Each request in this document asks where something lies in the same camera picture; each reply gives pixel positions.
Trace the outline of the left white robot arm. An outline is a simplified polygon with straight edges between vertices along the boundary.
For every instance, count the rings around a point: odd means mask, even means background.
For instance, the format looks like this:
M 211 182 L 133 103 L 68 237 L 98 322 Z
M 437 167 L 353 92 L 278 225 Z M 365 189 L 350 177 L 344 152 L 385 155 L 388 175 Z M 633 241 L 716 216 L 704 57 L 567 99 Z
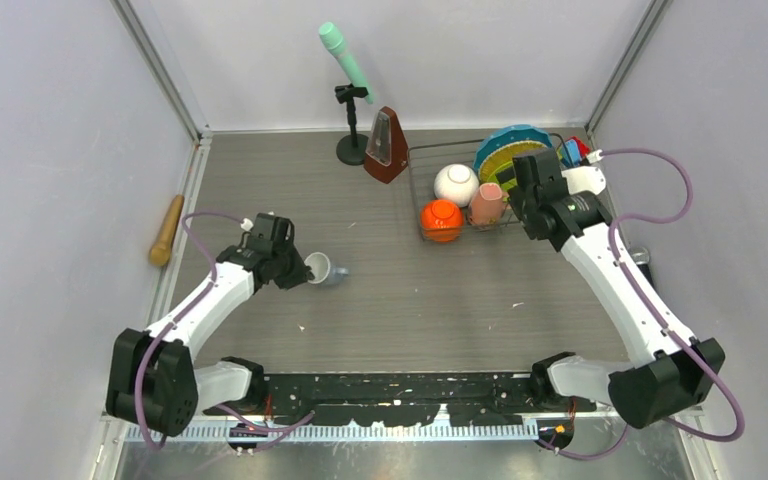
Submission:
M 205 410 L 235 406 L 258 412 L 267 398 L 261 365 L 236 357 L 196 368 L 207 340 L 263 287 L 289 290 L 311 279 L 295 245 L 295 226 L 260 213 L 239 222 L 238 243 L 209 259 L 201 283 L 174 309 L 143 330 L 127 328 L 113 343 L 105 409 L 135 425 L 159 449 Z

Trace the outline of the woven bamboo round tray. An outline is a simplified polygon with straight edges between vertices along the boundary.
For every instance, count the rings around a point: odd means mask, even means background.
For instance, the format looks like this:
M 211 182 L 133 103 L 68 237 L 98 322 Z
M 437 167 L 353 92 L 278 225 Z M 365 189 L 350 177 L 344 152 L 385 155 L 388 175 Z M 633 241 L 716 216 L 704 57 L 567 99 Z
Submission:
M 512 166 L 515 155 L 548 148 L 549 145 L 536 140 L 522 140 L 496 146 L 488 144 L 476 152 L 474 169 L 483 183 L 497 182 L 496 173 Z

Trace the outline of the white ceramic bowl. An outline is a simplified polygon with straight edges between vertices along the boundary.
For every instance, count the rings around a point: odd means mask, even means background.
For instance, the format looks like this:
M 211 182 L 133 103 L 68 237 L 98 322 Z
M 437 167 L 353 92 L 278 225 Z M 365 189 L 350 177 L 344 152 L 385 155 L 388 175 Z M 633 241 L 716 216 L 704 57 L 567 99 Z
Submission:
M 464 164 L 450 164 L 437 173 L 433 191 L 437 199 L 449 200 L 459 208 L 465 208 L 479 185 L 479 179 L 470 167 Z

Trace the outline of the blue polka dot plate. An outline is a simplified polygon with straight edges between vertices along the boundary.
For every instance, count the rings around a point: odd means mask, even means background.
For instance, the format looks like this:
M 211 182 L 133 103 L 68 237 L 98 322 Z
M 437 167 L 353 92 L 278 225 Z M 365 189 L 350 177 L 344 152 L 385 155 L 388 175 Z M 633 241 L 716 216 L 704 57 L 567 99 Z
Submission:
M 516 124 L 496 130 L 487 136 L 478 146 L 473 162 L 473 169 L 479 170 L 484 161 L 496 150 L 509 144 L 532 141 L 539 148 L 552 146 L 550 135 L 537 127 L 529 124 Z

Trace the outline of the orange bowl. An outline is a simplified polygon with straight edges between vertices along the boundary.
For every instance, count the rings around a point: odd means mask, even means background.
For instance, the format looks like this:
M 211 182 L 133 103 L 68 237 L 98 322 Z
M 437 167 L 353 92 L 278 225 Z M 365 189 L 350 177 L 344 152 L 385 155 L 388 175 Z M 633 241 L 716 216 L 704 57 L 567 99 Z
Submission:
M 455 241 L 460 237 L 463 225 L 461 209 L 450 200 L 428 202 L 420 213 L 421 233 L 426 240 L 439 243 Z

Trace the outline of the pink patterned mug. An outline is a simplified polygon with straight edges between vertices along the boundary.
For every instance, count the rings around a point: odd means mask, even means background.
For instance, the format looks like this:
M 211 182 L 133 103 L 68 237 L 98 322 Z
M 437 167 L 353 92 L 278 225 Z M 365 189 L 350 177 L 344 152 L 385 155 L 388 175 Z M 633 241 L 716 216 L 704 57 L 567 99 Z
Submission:
M 506 193 L 494 182 L 481 184 L 473 195 L 468 207 L 468 221 L 480 228 L 495 225 L 507 207 Z

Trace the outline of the lime green plate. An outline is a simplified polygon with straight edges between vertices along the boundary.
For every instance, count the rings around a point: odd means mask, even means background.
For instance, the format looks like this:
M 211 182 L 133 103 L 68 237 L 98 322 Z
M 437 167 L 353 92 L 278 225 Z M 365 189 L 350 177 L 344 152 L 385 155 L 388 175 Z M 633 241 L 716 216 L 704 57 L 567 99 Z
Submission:
M 508 197 L 510 190 L 517 186 L 516 172 L 512 164 L 499 167 L 494 172 L 494 177 L 505 197 Z

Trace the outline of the small blue-handled cup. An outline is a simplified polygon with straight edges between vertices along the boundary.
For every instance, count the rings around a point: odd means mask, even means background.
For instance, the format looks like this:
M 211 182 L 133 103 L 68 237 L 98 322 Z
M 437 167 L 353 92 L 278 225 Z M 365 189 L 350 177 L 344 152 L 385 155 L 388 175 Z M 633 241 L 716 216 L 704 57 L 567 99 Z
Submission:
M 304 264 L 309 270 L 307 282 L 311 285 L 334 286 L 350 274 L 347 268 L 336 265 L 328 255 L 322 252 L 309 254 Z

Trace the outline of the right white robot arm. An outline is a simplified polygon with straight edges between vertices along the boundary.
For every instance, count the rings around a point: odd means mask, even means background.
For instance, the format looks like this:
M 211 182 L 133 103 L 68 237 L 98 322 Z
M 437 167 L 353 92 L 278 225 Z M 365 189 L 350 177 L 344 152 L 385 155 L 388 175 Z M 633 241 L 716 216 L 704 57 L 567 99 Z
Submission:
M 593 152 L 585 165 L 564 170 L 551 149 L 518 154 L 509 200 L 528 237 L 548 241 L 591 288 L 628 360 L 562 352 L 533 364 L 529 390 L 544 410 L 577 397 L 609 405 L 643 429 L 706 400 L 726 355 L 716 339 L 699 339 L 672 313 L 622 245 L 599 197 L 603 176 L 586 177 L 601 157 Z

